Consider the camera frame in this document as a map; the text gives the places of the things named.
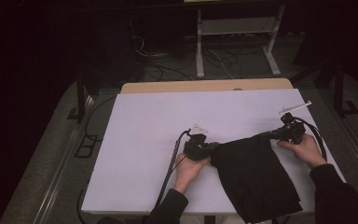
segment wire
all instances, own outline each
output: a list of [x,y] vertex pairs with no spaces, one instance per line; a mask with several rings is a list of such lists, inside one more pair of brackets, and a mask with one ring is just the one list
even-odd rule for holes
[[265,47],[266,47],[266,46],[262,46],[260,49],[257,49],[257,50],[255,50],[255,51],[252,51],[252,52],[250,52],[250,53],[241,53],[241,54],[239,54],[239,55],[251,55],[251,54],[256,54],[258,51],[263,50]]
[[89,182],[90,182],[90,180],[87,181],[87,183],[81,189],[79,196],[77,197],[76,212],[77,212],[77,217],[79,218],[79,220],[82,224],[87,224],[87,223],[84,221],[83,217],[80,214],[80,199],[81,199],[81,196],[83,195],[84,189],[89,185]]
[[[194,62],[194,59],[195,59],[195,56],[193,55],[193,53],[190,55],[190,62],[187,64],[187,65],[185,65],[184,67],[180,67],[180,68],[170,68],[170,69],[173,69],[173,70],[185,70],[185,69],[187,69],[187,68],[189,68],[192,64],[193,64],[193,62]],[[170,61],[165,61],[165,62],[150,62],[150,63],[152,63],[152,64],[157,64],[157,63],[169,63],[169,62],[174,62],[174,61],[179,61],[178,59],[174,59],[174,60],[170,60]]]
[[187,158],[187,156],[184,156],[181,160],[179,160],[179,162],[176,163],[176,165],[172,168],[172,170],[175,170],[176,167],[177,167],[185,158]]
[[168,172],[165,175],[164,182],[162,183],[161,190],[159,191],[159,196],[157,198],[155,207],[159,206],[159,204],[161,203],[162,196],[164,195],[165,189],[167,188],[168,180],[170,180],[170,176],[171,176],[174,168],[176,168],[176,167],[173,168],[173,165],[175,163],[176,155],[178,154],[178,149],[179,149],[179,146],[180,146],[180,140],[182,139],[183,135],[185,135],[186,133],[189,134],[189,132],[190,132],[190,130],[182,132],[180,134],[178,140],[176,140],[175,148],[173,149],[173,154],[172,154],[172,157],[171,157],[171,163],[170,163],[170,166],[168,167]]
[[321,133],[319,132],[319,130],[315,126],[313,126],[312,124],[306,122],[303,119],[300,119],[300,118],[297,118],[297,117],[293,117],[293,119],[297,119],[297,120],[303,122],[304,124],[306,124],[310,128],[310,130],[312,131],[313,135],[315,135],[315,138],[316,138],[316,140],[317,140],[317,142],[319,144],[319,148],[321,149],[322,156],[327,161],[326,149],[324,148],[324,140],[322,139],[322,136],[321,136]]
[[103,139],[96,139],[96,138],[91,137],[91,135],[90,135],[89,132],[88,132],[89,123],[90,123],[91,117],[92,117],[92,115],[95,113],[95,111],[97,111],[101,106],[103,106],[104,104],[108,103],[109,101],[111,101],[111,100],[113,100],[113,99],[115,99],[115,98],[116,98],[116,96],[112,96],[112,97],[110,97],[109,99],[103,101],[100,105],[98,105],[97,107],[95,107],[95,109],[94,109],[94,110],[91,112],[91,114],[89,115],[89,118],[87,119],[87,122],[86,122],[85,130],[84,130],[85,135],[86,135],[86,137],[87,137],[89,140],[95,141],[95,142],[102,142],[102,141],[103,141]]
[[[211,65],[213,65],[213,66],[215,66],[215,67],[219,67],[219,68],[222,68],[221,63],[223,63],[223,64],[225,65],[225,68],[229,68],[229,67],[231,67],[232,65],[238,63],[238,61],[240,60],[240,59],[238,58],[238,56],[235,55],[235,53],[232,53],[232,52],[229,52],[229,51],[226,51],[226,53],[231,54],[231,56],[228,56],[228,57],[226,57],[226,58],[223,58],[223,57],[220,57],[220,56],[216,57],[216,53],[214,53],[214,55],[213,55],[213,53],[212,53],[211,50],[206,49],[205,52],[203,52],[203,56],[204,56],[204,59],[205,59],[206,61],[208,61]],[[232,61],[229,60],[229,58],[233,58],[233,57],[236,59],[235,62],[232,62]],[[211,58],[211,59],[213,59],[213,60],[216,60],[216,61],[219,62],[220,64],[218,64],[218,65],[217,65],[217,64],[214,64],[213,62],[211,62],[211,60],[210,60],[209,58]]]
[[159,64],[156,64],[156,63],[147,63],[146,65],[154,66],[154,67],[160,68],[160,69],[165,69],[165,70],[173,71],[173,72],[175,72],[175,73],[178,73],[178,74],[180,74],[180,75],[186,77],[188,80],[196,79],[196,78],[195,78],[194,76],[192,76],[192,75],[187,75],[187,74],[185,74],[185,73],[179,71],[179,70],[183,70],[183,69],[188,68],[189,65],[188,65],[187,67],[185,67],[185,68],[180,68],[180,69],[174,69],[174,68],[166,67],[166,66],[159,65]]
[[223,64],[223,61],[222,59],[219,57],[219,55],[217,55],[214,51],[212,51],[211,49],[208,49],[208,51],[212,52],[214,55],[216,55],[216,57],[220,60],[220,63],[222,64],[223,66],[223,69],[225,69],[226,73],[232,78],[234,79],[234,77],[227,71],[225,65]]
[[159,81],[161,81],[161,80],[168,80],[168,79],[166,79],[166,78],[163,78],[165,72],[162,71],[161,68],[158,68],[158,67],[156,67],[156,68],[159,70],[159,77],[154,77],[154,76],[153,76],[152,74],[150,74],[150,72],[148,72],[148,71],[145,71],[145,72],[146,72],[149,76],[151,76],[152,78],[156,79],[156,82],[159,82]]
[[144,46],[145,46],[145,42],[144,42],[144,39],[141,37],[141,36],[139,36],[139,35],[134,35],[133,37],[137,37],[137,38],[139,38],[139,39],[141,39],[141,43],[142,43],[142,45],[141,45],[141,47],[139,48],[139,49],[135,49],[135,51],[137,52],[137,53],[139,53],[140,55],[142,55],[142,56],[144,56],[144,57],[148,57],[149,56],[149,54],[147,53],[147,51],[145,51],[145,53],[142,53],[141,52],[141,50],[144,48]]
[[269,23],[270,19],[271,19],[271,17],[268,17],[268,20],[266,21],[266,23],[264,23],[264,26],[257,32],[258,34],[261,34],[261,32],[264,30],[264,28],[266,28],[266,26]]

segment floor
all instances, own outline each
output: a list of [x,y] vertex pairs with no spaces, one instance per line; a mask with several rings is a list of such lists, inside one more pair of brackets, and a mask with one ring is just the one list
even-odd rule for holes
[[[281,77],[293,77],[305,67],[293,65],[303,35],[280,35],[273,55]],[[184,57],[178,59],[163,51],[139,49],[148,57],[140,60],[145,66],[142,81],[195,80],[194,37],[188,39]],[[240,79],[274,77],[262,52],[267,44],[265,35],[211,36],[203,40],[204,79]],[[326,144],[348,183],[358,190],[358,115],[340,118],[333,109],[334,85],[316,89],[313,81],[318,72],[297,83],[304,100],[313,102],[310,112]],[[344,100],[358,108],[358,83],[344,79]],[[116,94],[120,89],[103,89],[88,98],[87,113],[82,122],[67,119],[76,108],[76,84],[70,86],[57,104],[54,115],[18,185],[1,223],[97,223],[102,216],[78,212],[84,190],[90,179],[101,142],[89,158],[74,157],[84,135],[98,134],[103,138]],[[85,155],[88,151],[80,149]],[[115,217],[126,223],[140,223],[139,217]],[[293,216],[288,223],[314,223],[313,215]]]

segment white table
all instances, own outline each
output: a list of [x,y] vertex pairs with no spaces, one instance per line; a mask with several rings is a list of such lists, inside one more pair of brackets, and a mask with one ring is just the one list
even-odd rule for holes
[[[282,127],[278,112],[283,107],[303,103],[295,89],[120,94],[81,210],[92,214],[148,214],[182,131],[198,123],[209,130],[206,142],[225,143]],[[292,114],[315,125],[307,108]],[[180,151],[186,140],[186,137],[182,139]],[[313,212],[314,185],[309,168],[291,152],[277,147],[276,141],[272,140],[271,144],[296,186],[304,212]],[[328,161],[344,179],[327,147],[326,150]],[[173,186],[174,179],[172,174],[167,190]],[[185,214],[236,213],[212,166],[202,170],[186,197],[189,205]]]

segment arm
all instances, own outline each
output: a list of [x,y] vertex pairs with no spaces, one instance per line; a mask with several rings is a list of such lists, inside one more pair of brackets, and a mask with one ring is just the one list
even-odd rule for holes
[[188,200],[185,193],[191,183],[197,179],[201,169],[210,162],[210,158],[202,161],[192,161],[180,153],[176,158],[176,182],[169,189],[161,205],[154,208],[146,224],[178,224]]
[[344,183],[334,166],[322,157],[311,135],[304,134],[299,145],[283,141],[278,145],[292,150],[311,169],[310,177],[316,187],[316,223],[358,223],[358,192]]

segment hand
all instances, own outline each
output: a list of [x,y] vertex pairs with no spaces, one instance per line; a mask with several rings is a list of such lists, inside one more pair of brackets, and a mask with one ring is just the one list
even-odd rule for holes
[[182,194],[186,193],[186,190],[199,176],[199,173],[206,164],[211,161],[211,158],[204,159],[202,161],[192,161],[189,158],[186,158],[186,154],[180,153],[176,157],[175,164],[176,166],[176,183],[174,189],[181,192]]
[[295,153],[295,156],[304,161],[310,169],[327,163],[322,157],[315,139],[309,134],[304,133],[302,135],[302,141],[298,145],[279,141],[278,146],[292,150]]

